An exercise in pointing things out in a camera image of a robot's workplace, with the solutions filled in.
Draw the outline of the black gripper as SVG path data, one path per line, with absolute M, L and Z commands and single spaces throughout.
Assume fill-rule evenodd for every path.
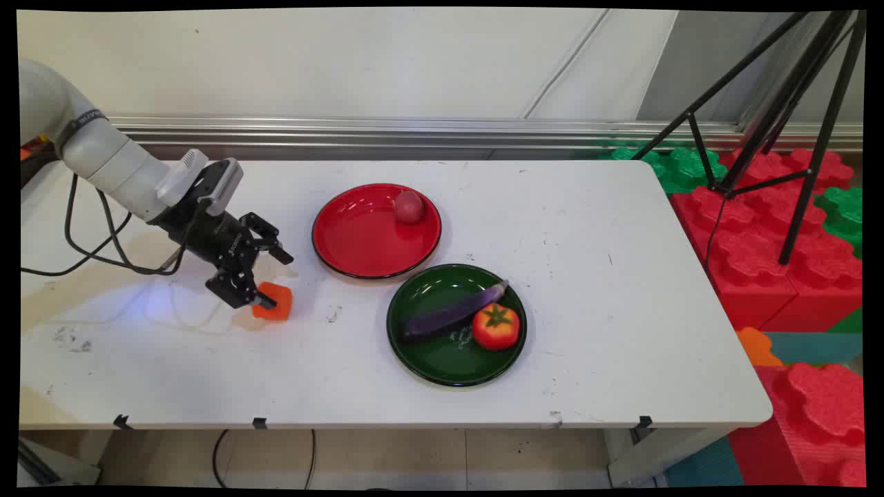
M 190 252 L 215 267 L 217 271 L 206 281 L 206 289 L 231 308 L 277 308 L 277 301 L 257 289 L 253 269 L 262 251 L 283 265 L 293 263 L 294 257 L 283 248 L 277 227 L 255 212 L 240 218 L 227 211 L 215 216 L 208 212 L 207 199 L 199 202 L 191 196 L 149 224 L 162 229 L 180 246 L 171 267 L 162 267 L 159 275 L 177 273 L 184 255 Z

